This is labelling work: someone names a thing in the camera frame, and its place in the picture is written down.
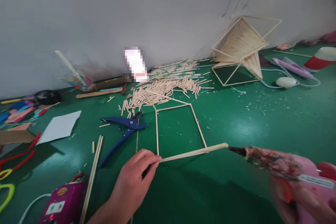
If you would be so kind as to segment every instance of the green floor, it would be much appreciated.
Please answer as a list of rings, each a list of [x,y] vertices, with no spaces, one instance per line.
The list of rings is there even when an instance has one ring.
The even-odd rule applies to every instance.
[[[313,55],[319,47],[301,47],[292,52]],[[260,53],[268,59],[286,56],[271,49]],[[287,56],[300,65],[307,60]],[[199,71],[206,73],[209,68]],[[269,84],[281,76],[276,72],[263,75]],[[213,81],[205,85],[215,89],[201,93],[197,100],[193,96],[189,100],[180,92],[175,92],[174,98],[192,103],[208,146],[223,142],[235,147],[254,145],[303,155],[313,162],[336,163],[336,64],[315,76],[322,84],[312,89],[297,86],[275,90],[260,82],[235,85],[233,89],[222,87],[211,73],[206,78]],[[116,94],[107,103],[109,95],[76,99],[79,92],[66,94],[59,105],[35,120],[37,125],[30,129],[34,134],[43,132],[53,117],[82,110],[73,137],[38,145],[29,163],[1,181],[14,183],[16,189],[12,201],[0,214],[0,223],[18,223],[31,201],[69,182],[78,172],[84,172],[88,180],[94,158],[92,141],[97,143],[99,135],[104,136],[102,157],[121,137],[119,125],[99,128],[99,118],[120,116],[118,104],[122,105],[125,97]],[[170,101],[161,106],[175,104]],[[149,126],[139,133],[139,149],[156,153],[152,107],[143,107],[141,122],[144,121]],[[190,108],[162,111],[158,121],[162,157],[203,147]],[[121,167],[135,153],[135,145],[136,134],[120,147],[106,168],[97,170],[87,219],[108,199]],[[26,147],[21,145],[11,155]],[[16,162],[4,168],[13,167]],[[149,192],[134,215],[134,223],[281,223],[270,200],[268,179],[266,172],[226,149],[165,162],[157,168]],[[4,196],[0,191],[0,202]],[[44,198],[37,202],[24,223],[36,223],[47,201]]]

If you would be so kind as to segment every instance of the blue cutter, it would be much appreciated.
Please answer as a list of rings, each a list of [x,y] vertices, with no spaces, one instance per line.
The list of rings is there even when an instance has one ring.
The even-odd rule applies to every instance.
[[[133,118],[130,119],[122,117],[102,117],[100,119],[101,121],[105,122],[113,121],[116,123],[124,124],[128,126],[128,129],[126,130],[122,138],[112,147],[112,149],[108,152],[108,154],[103,158],[103,160],[100,161],[98,168],[104,167],[104,165],[106,164],[110,156],[113,154],[113,152],[119,147],[119,145],[125,142],[133,134],[135,130],[142,130],[148,126],[148,122],[140,125],[138,124],[138,120],[140,119],[141,114],[142,112],[140,111]]]

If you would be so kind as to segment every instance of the white cable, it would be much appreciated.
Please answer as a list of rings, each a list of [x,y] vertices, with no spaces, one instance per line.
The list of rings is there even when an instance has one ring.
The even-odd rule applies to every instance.
[[[306,84],[302,84],[302,83],[300,83],[297,79],[295,79],[295,78],[294,78],[294,77],[287,71],[286,68],[284,68],[283,66],[281,66],[278,62],[276,62],[276,63],[277,63],[277,66],[278,66],[278,67],[281,67],[281,68],[283,69],[283,71],[282,71],[282,70],[279,70],[279,69],[261,69],[261,70],[263,70],[263,71],[277,71],[277,72],[281,72],[281,73],[287,75],[288,77],[293,78],[294,80],[296,80],[296,82],[297,82],[296,85],[301,85],[301,86],[306,86],[306,87],[311,87],[311,88],[312,88],[312,87],[319,86],[319,85],[321,84],[321,82],[320,82],[318,79],[316,79],[315,77],[310,77],[310,79],[314,79],[314,80],[316,80],[316,81],[317,81],[317,84],[316,84],[316,85],[306,85]],[[261,83],[263,83],[266,87],[269,87],[269,88],[282,88],[282,87],[269,86],[269,85],[267,85],[263,80],[261,80]]]
[[[23,215],[22,215],[22,217],[21,217],[21,220],[20,220],[19,224],[22,224],[22,223],[23,223],[23,221],[24,221],[24,219],[25,219],[25,217],[26,217],[26,215],[27,215],[29,209],[32,207],[32,205],[33,205],[36,201],[38,201],[39,199],[41,199],[41,198],[43,198],[43,197],[47,197],[47,196],[48,196],[48,197],[51,197],[51,194],[44,194],[44,195],[41,195],[40,197],[36,198],[32,203],[30,203],[29,206],[27,207],[27,209],[25,210],[25,212],[23,213]]]

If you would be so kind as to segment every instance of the red cup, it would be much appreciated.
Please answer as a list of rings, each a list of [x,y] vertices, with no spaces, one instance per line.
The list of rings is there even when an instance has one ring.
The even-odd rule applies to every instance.
[[[336,48],[321,47],[304,65],[309,72],[318,72],[336,61]]]

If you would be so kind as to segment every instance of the plastic cup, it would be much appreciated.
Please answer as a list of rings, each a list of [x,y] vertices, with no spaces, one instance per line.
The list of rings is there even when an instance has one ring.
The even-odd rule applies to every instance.
[[[318,72],[336,61],[335,47],[321,47],[304,65],[309,72]]]
[[[60,77],[57,77],[57,79],[65,81],[83,92],[90,92],[95,88],[93,81],[81,71],[76,71],[76,73],[70,71]]]

